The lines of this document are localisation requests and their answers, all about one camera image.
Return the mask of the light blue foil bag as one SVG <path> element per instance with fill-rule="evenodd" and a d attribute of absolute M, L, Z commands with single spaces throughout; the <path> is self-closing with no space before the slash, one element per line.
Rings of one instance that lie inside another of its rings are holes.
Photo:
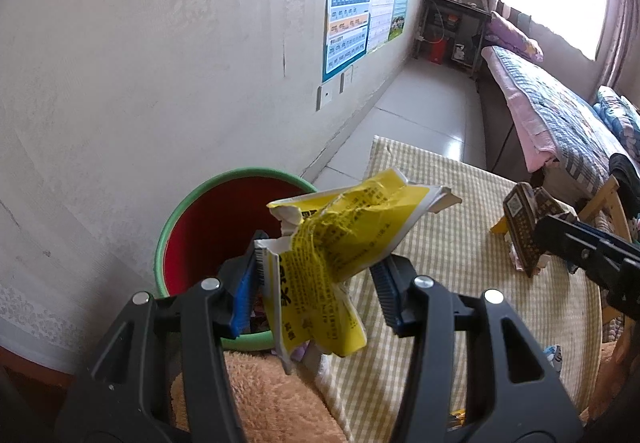
<path fill-rule="evenodd" d="M 555 370 L 555 372 L 559 375 L 562 371 L 563 366 L 563 355 L 561 345 L 549 345 L 544 349 L 544 356 L 546 356 L 547 361 Z"/>

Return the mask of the brown dark snack packet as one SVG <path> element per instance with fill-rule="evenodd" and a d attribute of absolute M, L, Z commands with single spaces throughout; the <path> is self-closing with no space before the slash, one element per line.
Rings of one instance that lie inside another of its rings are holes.
<path fill-rule="evenodd" d="M 537 275 L 550 259 L 535 239 L 535 226 L 547 215 L 575 218 L 571 207 L 553 198 L 543 187 L 516 183 L 503 200 L 506 231 L 511 239 L 516 268 L 528 277 Z"/>

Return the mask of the yellow brown snack wrapper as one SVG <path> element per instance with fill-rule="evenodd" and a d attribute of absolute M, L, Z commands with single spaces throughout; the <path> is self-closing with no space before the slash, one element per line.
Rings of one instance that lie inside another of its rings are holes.
<path fill-rule="evenodd" d="M 494 235 L 504 236 L 508 232 L 509 232 L 509 224 L 505 216 L 500 218 L 500 220 L 490 228 L 490 233 Z"/>

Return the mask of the yellow paper packet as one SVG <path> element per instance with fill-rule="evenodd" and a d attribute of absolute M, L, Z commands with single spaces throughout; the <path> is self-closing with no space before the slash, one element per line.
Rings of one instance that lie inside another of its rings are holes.
<path fill-rule="evenodd" d="M 265 311 L 285 371 L 307 342 L 349 356 L 367 343 L 345 284 L 390 255 L 424 214 L 461 198 L 386 169 L 352 186 L 268 203 L 281 237 L 256 241 Z"/>

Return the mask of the green red trash bin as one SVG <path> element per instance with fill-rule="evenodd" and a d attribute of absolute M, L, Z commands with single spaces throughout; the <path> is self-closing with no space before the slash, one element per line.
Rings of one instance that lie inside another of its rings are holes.
<path fill-rule="evenodd" d="M 254 239 L 280 236 L 280 222 L 268 203 L 315 190 L 298 176 L 268 168 L 224 172 L 192 190 L 160 233 L 154 255 L 160 296 L 181 295 L 207 278 L 216 278 L 231 314 L 231 337 L 222 346 L 242 352 L 273 349 L 269 330 L 247 331 L 260 286 Z"/>

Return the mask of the wooden chair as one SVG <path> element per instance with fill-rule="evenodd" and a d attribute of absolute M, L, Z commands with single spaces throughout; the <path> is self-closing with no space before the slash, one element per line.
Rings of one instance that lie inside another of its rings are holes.
<path fill-rule="evenodd" d="M 622 200 L 618 195 L 620 183 L 610 175 L 605 183 L 597 190 L 582 209 L 578 218 L 582 223 L 594 227 L 598 234 L 612 246 L 618 247 L 623 243 L 632 244 L 629 221 L 626 218 Z M 608 303 L 608 292 L 600 286 L 602 305 L 602 342 L 616 342 L 632 324 L 631 319 Z"/>

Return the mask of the black clothing on bed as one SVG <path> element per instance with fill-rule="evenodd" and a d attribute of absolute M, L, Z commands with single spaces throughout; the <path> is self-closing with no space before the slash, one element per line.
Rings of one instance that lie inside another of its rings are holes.
<path fill-rule="evenodd" d="M 640 213 L 640 180 L 628 157 L 616 152 L 608 158 L 608 174 L 618 183 L 617 195 L 628 220 Z"/>

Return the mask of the orange plush towel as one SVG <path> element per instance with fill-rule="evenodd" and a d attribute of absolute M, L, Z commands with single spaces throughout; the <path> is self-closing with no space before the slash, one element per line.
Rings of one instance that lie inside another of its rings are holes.
<path fill-rule="evenodd" d="M 231 351 L 224 363 L 247 441 L 346 440 L 303 365 L 288 375 L 277 356 Z"/>

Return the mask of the beige checkered table cloth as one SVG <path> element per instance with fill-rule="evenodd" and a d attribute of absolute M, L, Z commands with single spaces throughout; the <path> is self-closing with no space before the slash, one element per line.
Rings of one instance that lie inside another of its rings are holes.
<path fill-rule="evenodd" d="M 477 297 L 488 288 L 506 296 L 541 348 L 559 345 L 560 379 L 578 411 L 590 400 L 600 364 L 601 299 L 584 273 L 553 258 L 536 276 L 514 267 L 503 237 L 491 234 L 513 182 L 434 152 L 378 136 L 367 176 L 395 168 L 416 184 L 446 186 L 461 203 L 416 222 L 397 247 L 416 270 L 446 288 Z M 385 324 L 369 272 L 347 285 L 368 343 L 341 359 L 324 356 L 316 379 L 326 405 L 349 442 L 390 438 L 405 389 L 412 342 Z"/>

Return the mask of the bed with plaid quilt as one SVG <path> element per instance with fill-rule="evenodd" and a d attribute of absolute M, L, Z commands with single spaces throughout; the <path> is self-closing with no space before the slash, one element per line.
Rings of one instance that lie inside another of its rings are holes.
<path fill-rule="evenodd" d="M 477 85 L 488 169 L 534 180 L 569 204 L 594 196 L 608 178 L 608 159 L 629 155 L 597 111 L 506 48 L 486 46 L 482 56 L 492 78 Z"/>

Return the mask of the blue plaid pillow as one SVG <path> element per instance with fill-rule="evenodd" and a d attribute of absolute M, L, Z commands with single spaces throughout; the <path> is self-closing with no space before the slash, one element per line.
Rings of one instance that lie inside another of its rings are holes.
<path fill-rule="evenodd" d="M 638 162 L 640 126 L 636 107 L 625 96 L 618 95 L 609 86 L 601 85 L 593 108 L 627 154 Z"/>

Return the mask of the purple pillow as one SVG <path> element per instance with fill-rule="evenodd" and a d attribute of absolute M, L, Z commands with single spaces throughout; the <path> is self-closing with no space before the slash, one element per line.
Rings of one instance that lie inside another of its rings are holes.
<path fill-rule="evenodd" d="M 526 36 L 516 25 L 497 12 L 491 13 L 490 21 L 486 27 L 485 40 L 487 43 L 506 48 L 531 62 L 541 64 L 544 60 L 544 52 L 538 42 Z"/>

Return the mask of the red container on floor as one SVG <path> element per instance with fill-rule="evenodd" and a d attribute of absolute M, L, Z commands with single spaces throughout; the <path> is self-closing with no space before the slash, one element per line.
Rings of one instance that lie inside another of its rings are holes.
<path fill-rule="evenodd" d="M 434 64 L 441 65 L 444 62 L 447 49 L 447 40 L 442 38 L 431 44 L 431 51 L 428 54 L 428 60 Z"/>

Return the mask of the dark metal shelf table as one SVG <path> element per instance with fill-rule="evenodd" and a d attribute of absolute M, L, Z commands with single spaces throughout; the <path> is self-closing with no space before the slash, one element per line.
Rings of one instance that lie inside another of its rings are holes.
<path fill-rule="evenodd" d="M 447 49 L 442 65 L 458 68 L 474 79 L 480 70 L 480 49 L 490 18 L 489 12 L 471 3 L 422 0 L 412 57 L 428 60 L 431 44 L 445 38 Z"/>

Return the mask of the white wall switch plate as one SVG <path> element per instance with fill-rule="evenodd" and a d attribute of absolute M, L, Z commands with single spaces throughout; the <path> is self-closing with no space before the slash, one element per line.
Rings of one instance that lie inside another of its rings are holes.
<path fill-rule="evenodd" d="M 334 92 L 334 83 L 332 81 L 328 81 L 318 86 L 316 95 L 316 111 L 320 111 L 323 107 L 326 107 L 326 105 L 332 102 Z"/>

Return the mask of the white wall socket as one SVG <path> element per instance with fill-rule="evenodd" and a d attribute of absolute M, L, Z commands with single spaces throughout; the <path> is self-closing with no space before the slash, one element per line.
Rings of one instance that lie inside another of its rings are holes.
<path fill-rule="evenodd" d="M 340 93 L 343 94 L 352 84 L 352 66 L 349 66 L 341 73 Z"/>

